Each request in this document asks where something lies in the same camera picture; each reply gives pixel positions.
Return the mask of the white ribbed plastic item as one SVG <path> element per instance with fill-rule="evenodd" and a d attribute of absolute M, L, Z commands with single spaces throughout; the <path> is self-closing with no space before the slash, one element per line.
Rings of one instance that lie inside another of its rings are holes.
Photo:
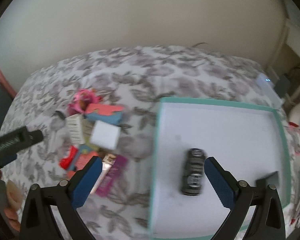
<path fill-rule="evenodd" d="M 85 143 L 83 133 L 83 116 L 74 114 L 65 119 L 66 126 L 69 132 L 70 140 L 74 145 L 82 145 Z"/>

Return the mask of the teal rimmed white box lid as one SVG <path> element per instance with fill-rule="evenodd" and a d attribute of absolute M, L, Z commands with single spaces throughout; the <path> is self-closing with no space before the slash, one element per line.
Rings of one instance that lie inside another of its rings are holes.
<path fill-rule="evenodd" d="M 197 196 L 181 193 L 186 152 L 202 149 L 237 180 L 250 185 L 278 172 L 282 206 L 291 195 L 290 156 L 276 109 L 249 103 L 163 98 L 153 161 L 151 239 L 210 239 L 229 213 L 206 178 Z"/>

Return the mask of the magenta packet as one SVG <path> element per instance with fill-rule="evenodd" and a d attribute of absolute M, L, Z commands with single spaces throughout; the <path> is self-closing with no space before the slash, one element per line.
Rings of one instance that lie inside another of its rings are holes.
<path fill-rule="evenodd" d="M 128 159 L 124 156 L 106 154 L 102 161 L 102 172 L 90 193 L 106 197 L 127 163 Z"/>

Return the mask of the pink doll toy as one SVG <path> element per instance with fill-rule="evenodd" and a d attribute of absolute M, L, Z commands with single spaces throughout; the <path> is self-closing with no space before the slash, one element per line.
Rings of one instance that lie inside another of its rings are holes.
<path fill-rule="evenodd" d="M 91 103 L 100 103 L 103 97 L 96 94 L 95 89 L 80 89 L 68 104 L 69 115 L 84 114 Z"/>

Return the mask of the grey power adapter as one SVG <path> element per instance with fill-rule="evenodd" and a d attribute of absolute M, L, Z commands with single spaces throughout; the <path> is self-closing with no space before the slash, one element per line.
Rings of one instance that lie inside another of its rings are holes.
<path fill-rule="evenodd" d="M 287 74 L 283 74 L 274 86 L 274 91 L 280 98 L 284 98 L 290 88 L 290 80 Z"/>

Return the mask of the red teal stapler toy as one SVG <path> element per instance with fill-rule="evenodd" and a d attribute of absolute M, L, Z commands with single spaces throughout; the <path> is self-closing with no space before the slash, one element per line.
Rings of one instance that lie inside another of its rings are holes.
<path fill-rule="evenodd" d="M 102 121 L 117 126 L 122 120 L 124 110 L 123 106 L 91 103 L 84 114 L 89 121 Z"/>
<path fill-rule="evenodd" d="M 94 156 L 99 156 L 99 154 L 87 145 L 79 146 L 78 152 L 76 153 L 74 159 L 72 160 L 69 168 L 67 169 L 67 176 L 69 179 L 79 170 L 82 170 L 85 165 Z"/>

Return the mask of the black toy car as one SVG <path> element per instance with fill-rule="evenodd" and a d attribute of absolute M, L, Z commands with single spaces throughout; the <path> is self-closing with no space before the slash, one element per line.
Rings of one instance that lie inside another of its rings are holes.
<path fill-rule="evenodd" d="M 183 167 L 181 193 L 186 196 L 198 196 L 202 189 L 205 152 L 200 148 L 188 150 Z"/>

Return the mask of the floral grey white bedspread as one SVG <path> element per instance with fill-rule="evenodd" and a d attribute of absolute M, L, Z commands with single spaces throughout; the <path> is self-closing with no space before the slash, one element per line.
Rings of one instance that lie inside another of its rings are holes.
<path fill-rule="evenodd" d="M 262 67 L 249 59 L 198 48 L 115 48 L 72 57 L 34 72 L 5 116 L 0 134 L 39 129 L 44 141 L 19 152 L 4 180 L 27 195 L 32 184 L 54 186 L 66 177 L 59 161 L 70 147 L 65 112 L 80 89 L 94 89 L 107 104 L 123 105 L 119 153 L 128 166 L 109 197 L 92 195 L 78 210 L 96 239 L 146 239 L 149 179 L 157 105 L 161 98 L 214 98 L 271 106 L 258 86 Z"/>

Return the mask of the white router box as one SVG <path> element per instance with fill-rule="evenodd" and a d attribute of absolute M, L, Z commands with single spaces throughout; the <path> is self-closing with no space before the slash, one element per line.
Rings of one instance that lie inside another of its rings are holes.
<path fill-rule="evenodd" d="M 274 90 L 274 85 L 269 77 L 267 77 L 264 73 L 260 73 L 256 78 L 256 83 L 260 87 L 260 89 L 264 92 L 264 94 L 271 101 L 271 105 L 275 109 L 281 108 L 284 103 L 284 100 L 278 96 L 278 94 Z"/>

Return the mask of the white shelf unit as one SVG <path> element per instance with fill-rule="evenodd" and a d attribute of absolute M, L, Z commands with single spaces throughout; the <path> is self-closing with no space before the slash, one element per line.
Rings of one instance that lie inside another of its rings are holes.
<path fill-rule="evenodd" d="M 300 58 L 300 10 L 291 0 L 285 0 L 284 4 L 287 11 L 285 25 L 279 39 L 279 44 L 266 66 L 266 72 L 272 81 L 279 80 L 279 76 L 274 70 L 274 63 L 284 45 L 287 45 Z"/>

